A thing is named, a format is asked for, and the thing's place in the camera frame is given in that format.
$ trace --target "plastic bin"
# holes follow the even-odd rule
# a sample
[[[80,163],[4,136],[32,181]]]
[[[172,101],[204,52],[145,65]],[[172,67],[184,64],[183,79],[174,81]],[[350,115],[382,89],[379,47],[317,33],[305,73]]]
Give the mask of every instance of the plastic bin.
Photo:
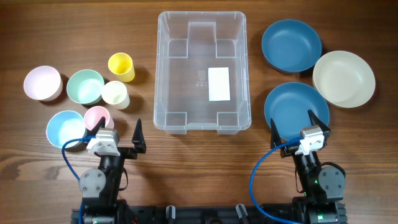
[[[246,16],[162,12],[157,31],[154,124],[170,134],[251,124]]]

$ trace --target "pink cup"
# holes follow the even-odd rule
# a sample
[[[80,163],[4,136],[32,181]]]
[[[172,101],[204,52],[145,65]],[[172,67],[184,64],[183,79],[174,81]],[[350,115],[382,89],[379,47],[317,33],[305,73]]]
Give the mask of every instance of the pink cup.
[[[62,92],[61,75],[53,67],[37,67],[27,74],[24,90],[26,95],[33,100],[54,100]]]
[[[92,130],[102,117],[105,117],[105,128],[113,128],[114,122],[109,111],[103,106],[94,106],[85,113],[86,128]]]

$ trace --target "white paper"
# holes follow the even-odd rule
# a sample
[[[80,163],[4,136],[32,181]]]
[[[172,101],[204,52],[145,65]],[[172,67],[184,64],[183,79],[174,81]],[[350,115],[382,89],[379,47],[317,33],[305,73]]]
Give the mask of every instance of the white paper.
[[[228,68],[209,68],[209,101],[229,101]]]

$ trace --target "dark blue plate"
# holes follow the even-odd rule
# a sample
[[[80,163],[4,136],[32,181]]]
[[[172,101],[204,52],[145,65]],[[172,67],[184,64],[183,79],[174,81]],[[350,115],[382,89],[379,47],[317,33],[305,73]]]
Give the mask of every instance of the dark blue plate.
[[[325,99],[311,86],[299,82],[277,86],[269,93],[264,105],[268,126],[271,126],[271,118],[274,119],[280,137],[285,140],[299,137],[302,128],[311,126],[308,110],[329,125]]]
[[[273,23],[261,41],[262,53],[276,69],[302,72],[314,66],[321,57],[322,43],[308,24],[285,19]]]

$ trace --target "wooden surface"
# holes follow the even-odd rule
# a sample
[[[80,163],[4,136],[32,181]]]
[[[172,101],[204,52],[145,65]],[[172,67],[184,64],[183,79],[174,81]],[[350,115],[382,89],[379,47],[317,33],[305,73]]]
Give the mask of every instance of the wooden surface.
[[[248,130],[234,136],[213,131],[170,136],[154,127],[157,18],[169,10],[245,13],[252,103]],[[265,29],[285,18],[310,24],[326,52],[354,52],[373,69],[377,87],[370,102],[349,110],[330,106],[332,134],[318,155],[347,172],[343,202],[350,223],[397,223],[397,12],[397,1],[335,0],[0,6],[0,223],[68,223],[70,210],[81,201],[78,184],[60,150],[47,141],[45,128],[61,110],[84,114],[87,108],[65,92],[56,102],[31,100],[22,88],[25,76],[39,65],[51,65],[63,74],[65,84],[84,68],[115,80],[107,68],[115,52],[134,59],[137,77],[127,84],[132,105],[125,111],[105,107],[121,133],[122,146],[130,145],[137,118],[147,142],[147,154],[126,162],[131,181],[120,197],[129,205],[251,205],[249,175],[269,150],[270,130],[263,115],[267,94],[285,82],[311,84],[310,75],[283,75],[262,56]],[[98,165],[86,152],[67,156],[79,175]],[[271,155],[257,173],[254,193],[262,203],[288,203],[297,196],[292,159]]]

